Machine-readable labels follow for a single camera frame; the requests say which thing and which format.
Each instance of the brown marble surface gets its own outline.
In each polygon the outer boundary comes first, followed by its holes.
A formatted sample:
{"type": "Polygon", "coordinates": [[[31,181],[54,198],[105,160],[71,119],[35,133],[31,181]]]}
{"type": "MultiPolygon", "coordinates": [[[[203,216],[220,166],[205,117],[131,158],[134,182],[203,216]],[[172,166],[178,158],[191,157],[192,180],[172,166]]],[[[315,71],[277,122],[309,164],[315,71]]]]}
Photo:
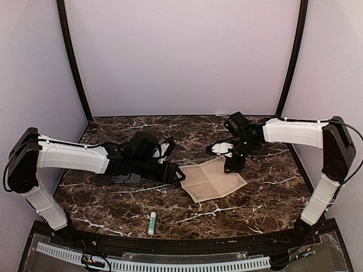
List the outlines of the brown marble surface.
{"type": "MultiPolygon", "coordinates": [[[[160,141],[174,137],[168,158],[181,165],[214,158],[205,146],[230,137],[226,117],[100,117],[90,123],[81,142],[122,143],[136,131],[160,141]]],[[[265,144],[241,172],[247,185],[221,199],[194,203],[180,186],[149,181],[142,186],[113,184],[111,178],[66,171],[55,199],[79,230],[110,235],[163,239],[206,239],[252,235],[292,228],[309,191],[285,144],[265,144]],[[157,229],[147,234],[149,215],[157,212],[157,229]]]]}

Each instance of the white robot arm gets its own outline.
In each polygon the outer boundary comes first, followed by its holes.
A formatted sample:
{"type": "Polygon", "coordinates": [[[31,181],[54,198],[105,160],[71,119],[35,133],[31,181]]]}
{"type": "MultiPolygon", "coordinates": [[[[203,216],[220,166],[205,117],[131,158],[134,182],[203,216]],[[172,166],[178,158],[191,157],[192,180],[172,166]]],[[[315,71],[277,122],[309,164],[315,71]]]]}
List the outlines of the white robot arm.
{"type": "Polygon", "coordinates": [[[20,193],[55,231],[68,225],[65,211],[43,186],[38,168],[66,168],[112,176],[115,183],[140,182],[141,177],[175,183],[185,176],[175,163],[166,162],[175,147],[169,138],[159,144],[146,132],[138,132],[123,144],[96,146],[59,141],[29,128],[10,152],[8,191],[20,193]]]}
{"type": "Polygon", "coordinates": [[[313,146],[324,151],[324,166],[321,178],[307,206],[301,213],[295,228],[302,232],[313,230],[325,210],[335,199],[345,183],[348,171],[356,155],[351,136],[343,126],[341,117],[327,121],[283,120],[265,118],[250,123],[240,112],[232,114],[225,122],[235,141],[217,142],[207,148],[210,153],[225,155],[225,172],[240,172],[246,156],[261,143],[284,142],[313,146]]]}

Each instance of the white wall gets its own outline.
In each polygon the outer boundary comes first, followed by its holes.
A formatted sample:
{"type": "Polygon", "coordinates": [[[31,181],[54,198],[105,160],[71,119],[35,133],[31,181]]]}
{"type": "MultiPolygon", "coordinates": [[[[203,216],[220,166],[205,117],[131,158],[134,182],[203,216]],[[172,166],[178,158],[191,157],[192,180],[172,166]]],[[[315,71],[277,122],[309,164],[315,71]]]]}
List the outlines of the white wall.
{"type": "Polygon", "coordinates": [[[299,0],[67,0],[94,116],[274,114],[299,0]]]}
{"type": "MultiPolygon", "coordinates": [[[[363,1],[310,1],[301,53],[284,116],[340,115],[363,131],[363,1]]],[[[351,132],[362,159],[362,142],[351,132]]],[[[322,151],[298,147],[313,182],[322,169],[322,151]]],[[[328,216],[343,233],[355,271],[363,271],[363,171],[347,183],[328,216]]]]}
{"type": "MultiPolygon", "coordinates": [[[[76,141],[86,118],[67,62],[56,1],[0,4],[0,174],[10,150],[30,126],[76,141]]],[[[54,191],[60,171],[40,173],[54,191]]],[[[16,193],[0,190],[0,271],[18,271],[35,213],[16,193]]]]}

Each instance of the paper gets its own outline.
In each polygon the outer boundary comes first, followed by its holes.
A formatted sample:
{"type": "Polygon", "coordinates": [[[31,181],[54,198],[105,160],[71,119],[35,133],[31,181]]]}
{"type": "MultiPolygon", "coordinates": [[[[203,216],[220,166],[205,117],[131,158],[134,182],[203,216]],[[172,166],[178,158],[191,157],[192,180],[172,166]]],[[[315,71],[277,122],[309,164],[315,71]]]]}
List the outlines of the paper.
{"type": "Polygon", "coordinates": [[[225,160],[224,156],[220,156],[200,165],[180,167],[186,176],[181,187],[194,202],[225,197],[247,184],[238,173],[224,173],[225,160]]]}

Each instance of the glue stick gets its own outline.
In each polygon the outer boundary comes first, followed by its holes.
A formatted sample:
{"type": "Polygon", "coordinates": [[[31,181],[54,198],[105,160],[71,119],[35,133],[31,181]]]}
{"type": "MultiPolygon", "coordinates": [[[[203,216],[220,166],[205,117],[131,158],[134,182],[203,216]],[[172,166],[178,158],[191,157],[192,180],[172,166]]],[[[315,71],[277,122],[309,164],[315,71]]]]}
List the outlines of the glue stick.
{"type": "Polygon", "coordinates": [[[155,211],[152,211],[150,214],[149,230],[147,232],[149,235],[154,234],[156,222],[157,222],[157,213],[155,211]]]}

